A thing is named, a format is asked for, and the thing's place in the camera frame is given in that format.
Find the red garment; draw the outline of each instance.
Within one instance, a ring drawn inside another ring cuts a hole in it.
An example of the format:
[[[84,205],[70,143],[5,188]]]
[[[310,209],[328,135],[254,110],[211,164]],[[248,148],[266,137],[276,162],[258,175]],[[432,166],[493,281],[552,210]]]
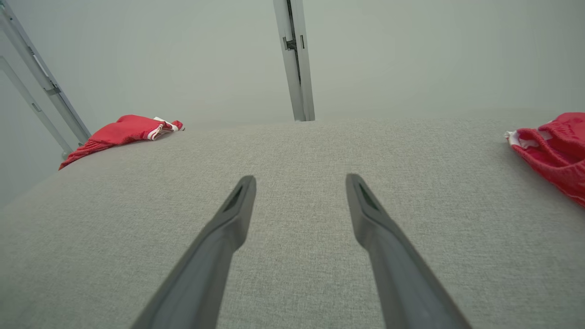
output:
[[[168,123],[138,115],[124,115],[118,121],[96,131],[84,145],[69,154],[59,170],[86,155],[137,140],[155,140],[164,133],[181,130],[182,127],[180,121]]]
[[[538,129],[506,135],[534,170],[585,207],[585,113],[565,113]]]

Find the metal bracket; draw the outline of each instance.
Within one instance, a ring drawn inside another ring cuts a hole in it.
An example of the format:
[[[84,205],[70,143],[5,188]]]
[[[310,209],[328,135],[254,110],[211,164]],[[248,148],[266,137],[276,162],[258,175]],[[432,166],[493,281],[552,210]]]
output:
[[[287,41],[287,38],[283,37],[283,41],[284,41],[284,47],[287,50],[296,50],[297,49],[297,41],[295,39],[293,39],[291,41]]]
[[[53,89],[45,90],[45,92],[47,93],[47,95],[52,96],[52,95],[60,93],[61,89],[59,89],[59,87],[55,87]]]

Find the metal frame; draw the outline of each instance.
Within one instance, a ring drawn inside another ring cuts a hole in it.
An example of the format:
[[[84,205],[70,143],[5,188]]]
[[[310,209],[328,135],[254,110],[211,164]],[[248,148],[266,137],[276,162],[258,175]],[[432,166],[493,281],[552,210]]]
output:
[[[29,104],[30,109],[33,110],[35,115],[39,118],[39,120],[43,123],[43,125],[47,128],[47,130],[51,133],[51,136],[59,143],[61,148],[63,149],[63,158],[67,158],[67,155],[71,153],[73,150],[69,147],[69,144],[65,141],[65,139],[61,136],[57,128],[53,125],[51,120],[47,117],[47,115],[41,109],[39,103],[35,101],[35,99],[30,94],[29,90],[26,89],[25,85],[16,75],[12,67],[8,64],[6,59],[3,56],[0,56],[0,71],[4,71],[8,79],[12,82],[12,84],[16,87],[22,98]]]
[[[71,129],[80,143],[85,143],[91,133],[83,124],[79,115],[71,106],[63,91],[56,83],[49,68],[36,51],[34,45],[26,35],[22,25],[18,22],[16,16],[5,2],[0,1],[0,26],[6,33],[8,40],[13,44],[16,51],[29,68],[35,79],[45,90],[50,101],[53,103],[59,114],[65,120],[67,126]]]
[[[315,120],[302,0],[273,0],[295,121]]]

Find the white trim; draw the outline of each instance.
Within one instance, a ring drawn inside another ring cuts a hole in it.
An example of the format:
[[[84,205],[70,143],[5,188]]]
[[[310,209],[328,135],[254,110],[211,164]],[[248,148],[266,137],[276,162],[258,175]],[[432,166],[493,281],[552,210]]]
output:
[[[159,135],[161,135],[160,132],[163,130],[163,126],[164,124],[160,124],[158,128],[149,132],[146,137],[150,140],[155,140]]]
[[[510,144],[510,146],[512,145],[518,145],[520,146],[520,141],[518,138],[518,131],[514,130],[514,131],[506,131],[506,133],[504,134],[504,137],[508,140],[508,143]]]
[[[168,123],[171,127],[173,127],[173,131],[179,131],[179,127],[173,125],[171,122],[166,121],[165,119],[161,119],[161,118],[159,118],[157,116],[154,117],[153,119],[158,120],[158,121],[164,121],[164,122]],[[181,131],[185,130],[185,125],[183,125],[180,130]]]
[[[552,135],[548,132],[548,131],[540,131],[538,130],[538,133],[542,136],[542,138],[544,138],[545,140],[549,140],[552,139]]]

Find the beige textured fabric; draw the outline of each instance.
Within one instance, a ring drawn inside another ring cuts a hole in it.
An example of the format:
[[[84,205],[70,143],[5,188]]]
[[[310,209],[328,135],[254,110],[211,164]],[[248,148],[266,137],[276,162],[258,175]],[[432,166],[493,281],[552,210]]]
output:
[[[365,179],[476,328],[585,323],[585,209],[503,133],[552,119],[185,131],[85,157],[0,218],[1,328],[125,328],[238,179],[257,178],[218,328],[381,328],[345,174]]]

